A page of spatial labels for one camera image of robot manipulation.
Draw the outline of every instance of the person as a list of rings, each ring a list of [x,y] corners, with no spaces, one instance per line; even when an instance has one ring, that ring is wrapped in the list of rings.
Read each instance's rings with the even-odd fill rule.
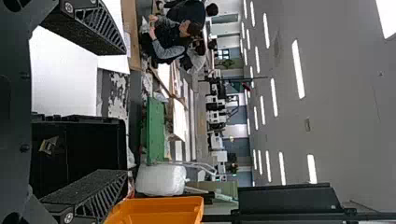
[[[142,50],[151,57],[153,66],[157,63],[170,64],[174,59],[182,56],[192,37],[200,33],[200,24],[191,21],[178,23],[164,16],[149,16],[149,21],[154,26],[149,28],[148,33],[140,37]]]
[[[180,59],[180,66],[190,75],[197,74],[206,61],[206,46],[204,41],[198,41],[195,49],[187,49],[186,55]]]
[[[212,3],[205,7],[204,3],[199,0],[174,0],[164,3],[157,1],[157,8],[170,8],[166,17],[171,21],[183,22],[186,20],[198,22],[204,28],[206,16],[212,17],[219,14],[219,8],[216,4]]]

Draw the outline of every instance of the fluorescent light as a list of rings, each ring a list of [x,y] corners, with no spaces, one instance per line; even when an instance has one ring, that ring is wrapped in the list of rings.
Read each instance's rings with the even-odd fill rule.
[[[248,19],[247,0],[244,0],[244,12],[245,12],[245,19]]]
[[[247,55],[247,49],[244,49],[244,56],[245,56],[245,65],[248,66],[248,55]]]
[[[250,77],[253,78],[253,67],[252,67],[252,66],[250,66]],[[253,79],[252,79],[252,81],[251,81],[251,88],[254,88],[254,81],[253,81]]]
[[[268,31],[268,20],[266,13],[264,13],[264,15],[262,16],[262,20],[264,22],[265,46],[269,49],[271,43],[270,43],[270,32]]]
[[[264,97],[260,97],[260,104],[262,106],[262,125],[265,125],[265,109],[264,109]]]
[[[271,78],[271,92],[273,95],[273,105],[274,105],[274,116],[277,117],[277,100],[276,100],[276,88],[275,88],[275,81]]]
[[[250,135],[250,120],[247,119],[247,135]]]
[[[317,168],[315,166],[315,158],[314,155],[308,155],[308,171],[309,171],[309,183],[317,184]]]
[[[248,104],[248,91],[245,90],[245,104]]]
[[[260,175],[262,175],[262,151],[259,150],[259,170],[260,170]]]
[[[272,182],[272,177],[271,177],[271,164],[270,164],[270,152],[268,150],[265,151],[265,160],[267,162],[267,177],[268,177],[268,182]]]
[[[259,48],[257,46],[254,48],[256,51],[256,68],[257,68],[257,74],[260,73],[260,55],[259,55]]]
[[[257,170],[256,149],[253,149],[253,164],[254,164],[254,170]]]
[[[247,29],[247,49],[250,49],[250,31]]]
[[[303,70],[301,68],[301,61],[300,61],[300,51],[298,49],[298,42],[294,40],[293,44],[291,45],[293,51],[293,59],[294,59],[294,69],[296,72],[296,80],[297,80],[297,90],[300,99],[305,97],[305,89],[304,89],[304,81],[303,81]]]
[[[241,22],[241,29],[242,29],[242,37],[244,37],[245,39],[245,24],[243,22]]]
[[[285,162],[283,160],[282,152],[279,152],[279,165],[280,165],[280,178],[282,181],[282,185],[286,185]]]
[[[254,6],[253,6],[253,1],[250,2],[250,11],[251,11],[251,24],[253,27],[256,25],[256,19],[254,18]]]
[[[396,33],[396,1],[376,0],[379,19],[381,20],[382,32],[385,38],[389,38]]]
[[[241,48],[241,54],[244,54],[244,41],[242,38],[239,40],[239,47]]]
[[[257,120],[257,108],[254,106],[254,124],[256,125],[256,131],[259,130],[259,122]]]

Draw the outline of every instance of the orange plastic tray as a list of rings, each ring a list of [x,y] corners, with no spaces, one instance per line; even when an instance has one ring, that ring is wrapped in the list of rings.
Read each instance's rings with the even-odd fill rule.
[[[201,197],[128,199],[114,206],[105,224],[200,224]]]

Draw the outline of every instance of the dark jacket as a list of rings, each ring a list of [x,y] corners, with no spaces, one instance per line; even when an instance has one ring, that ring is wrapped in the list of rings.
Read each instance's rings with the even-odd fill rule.
[[[178,30],[179,23],[159,16],[155,23],[155,35],[157,40],[152,42],[152,47],[156,58],[164,60],[163,63],[170,63],[174,59],[183,55],[192,39],[190,37],[180,37]]]
[[[171,21],[183,22],[186,20],[198,22],[201,24],[201,28],[204,28],[206,11],[205,5],[198,0],[176,0],[174,2],[167,3],[168,7],[172,5],[166,17],[171,19]]]

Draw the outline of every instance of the black case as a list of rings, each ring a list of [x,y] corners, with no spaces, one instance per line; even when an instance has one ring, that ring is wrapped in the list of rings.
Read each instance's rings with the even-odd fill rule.
[[[50,153],[44,140],[58,136]],[[127,170],[122,119],[33,115],[30,184],[37,198],[61,189],[97,169]]]

